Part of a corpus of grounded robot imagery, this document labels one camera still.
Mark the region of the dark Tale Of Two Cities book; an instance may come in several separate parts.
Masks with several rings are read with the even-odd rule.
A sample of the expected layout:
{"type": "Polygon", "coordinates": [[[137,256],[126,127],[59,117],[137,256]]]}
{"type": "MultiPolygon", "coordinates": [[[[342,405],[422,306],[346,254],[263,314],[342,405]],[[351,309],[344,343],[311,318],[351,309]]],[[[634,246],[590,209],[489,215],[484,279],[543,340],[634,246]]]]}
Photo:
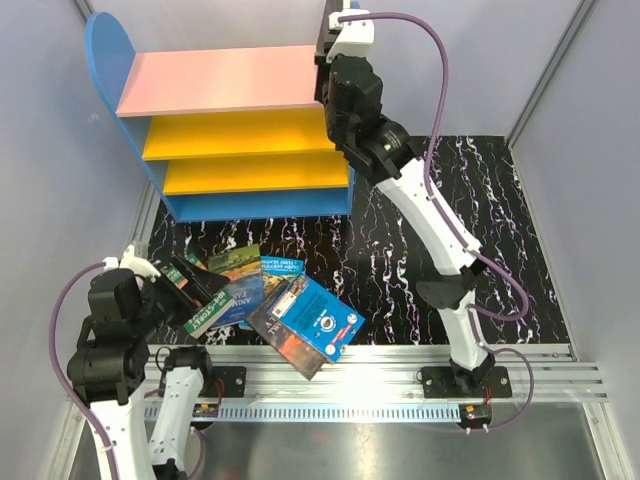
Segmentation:
{"type": "Polygon", "coordinates": [[[247,323],[298,373],[306,380],[311,380],[321,370],[326,359],[289,327],[267,313],[278,293],[276,289],[269,292],[249,315],[247,323]]]}

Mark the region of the blue treehouse paperback book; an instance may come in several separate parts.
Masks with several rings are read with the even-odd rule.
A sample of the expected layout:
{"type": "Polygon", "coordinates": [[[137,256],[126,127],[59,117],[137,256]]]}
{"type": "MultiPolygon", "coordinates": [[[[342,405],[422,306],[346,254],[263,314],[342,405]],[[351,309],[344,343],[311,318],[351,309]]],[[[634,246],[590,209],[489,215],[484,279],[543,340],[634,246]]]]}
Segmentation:
{"type": "Polygon", "coordinates": [[[301,273],[276,296],[267,313],[300,336],[329,362],[337,362],[365,318],[301,273]]]}

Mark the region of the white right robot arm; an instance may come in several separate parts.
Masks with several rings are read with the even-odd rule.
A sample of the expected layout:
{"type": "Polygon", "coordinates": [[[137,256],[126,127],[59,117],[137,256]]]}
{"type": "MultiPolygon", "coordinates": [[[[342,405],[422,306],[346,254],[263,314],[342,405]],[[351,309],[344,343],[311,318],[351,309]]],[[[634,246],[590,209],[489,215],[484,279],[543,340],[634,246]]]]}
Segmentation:
{"type": "Polygon", "coordinates": [[[495,365],[470,311],[486,268],[476,256],[481,244],[426,177],[418,142],[382,112],[383,82],[367,59],[374,42],[368,15],[353,1],[326,2],[314,56],[314,98],[324,108],[335,149],[396,206],[427,249],[433,266],[416,291],[445,327],[450,382],[461,395],[475,397],[488,386],[495,365]]]}

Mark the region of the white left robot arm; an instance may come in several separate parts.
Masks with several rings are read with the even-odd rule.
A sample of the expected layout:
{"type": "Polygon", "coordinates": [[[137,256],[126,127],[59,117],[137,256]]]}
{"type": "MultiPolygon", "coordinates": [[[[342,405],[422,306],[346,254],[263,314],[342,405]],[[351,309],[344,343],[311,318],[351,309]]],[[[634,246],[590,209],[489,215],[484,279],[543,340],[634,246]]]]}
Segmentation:
{"type": "Polygon", "coordinates": [[[196,400],[225,393],[203,346],[170,351],[161,369],[160,412],[153,432],[144,424],[142,385],[150,357],[148,341],[158,330],[182,326],[203,307],[222,299],[228,277],[174,256],[185,284],[127,248],[121,257],[98,263],[90,282],[90,314],[76,351],[58,371],[62,385],[93,428],[104,479],[190,479],[185,469],[187,439],[195,429],[196,400]]]}

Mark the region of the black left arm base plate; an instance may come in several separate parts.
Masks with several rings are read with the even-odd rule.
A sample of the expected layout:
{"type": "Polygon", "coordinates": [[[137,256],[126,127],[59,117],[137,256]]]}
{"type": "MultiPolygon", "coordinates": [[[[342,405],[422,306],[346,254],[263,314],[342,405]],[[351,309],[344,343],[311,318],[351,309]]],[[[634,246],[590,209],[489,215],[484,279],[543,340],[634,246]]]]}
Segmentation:
{"type": "Polygon", "coordinates": [[[201,397],[218,397],[218,388],[222,389],[223,399],[238,399],[245,396],[247,370],[244,366],[214,365],[212,372],[214,380],[201,397]]]}

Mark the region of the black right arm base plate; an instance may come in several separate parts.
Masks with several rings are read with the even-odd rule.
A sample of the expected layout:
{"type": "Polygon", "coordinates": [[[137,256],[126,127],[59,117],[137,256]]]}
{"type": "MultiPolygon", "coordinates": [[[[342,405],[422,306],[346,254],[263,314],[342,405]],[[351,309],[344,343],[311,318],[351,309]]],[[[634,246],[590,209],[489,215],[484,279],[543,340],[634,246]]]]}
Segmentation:
{"type": "Polygon", "coordinates": [[[509,399],[513,396],[508,371],[494,366],[480,375],[464,375],[451,366],[422,367],[419,378],[427,399],[509,399]]]}

